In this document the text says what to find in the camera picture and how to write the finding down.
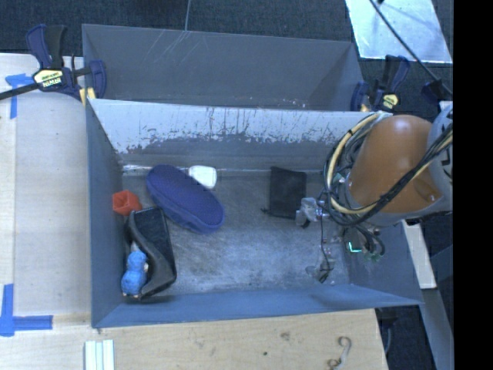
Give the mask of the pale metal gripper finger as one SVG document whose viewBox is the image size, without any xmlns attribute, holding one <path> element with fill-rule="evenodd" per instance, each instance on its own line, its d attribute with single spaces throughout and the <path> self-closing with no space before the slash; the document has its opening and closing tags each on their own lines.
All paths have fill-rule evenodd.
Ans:
<svg viewBox="0 0 493 370">
<path fill-rule="evenodd" d="M 298 227 L 305 228 L 310 223 L 318 223 L 327 220 L 328 217 L 329 214 L 324 212 L 315 198 L 305 197 L 301 200 L 300 208 L 296 211 L 295 223 Z"/>
<path fill-rule="evenodd" d="M 305 267 L 306 273 L 314 280 L 324 283 L 332 273 L 335 266 L 335 259 L 332 256 L 331 249 L 327 246 L 327 239 L 322 238 L 320 241 L 320 253 L 315 265 Z"/>
</svg>

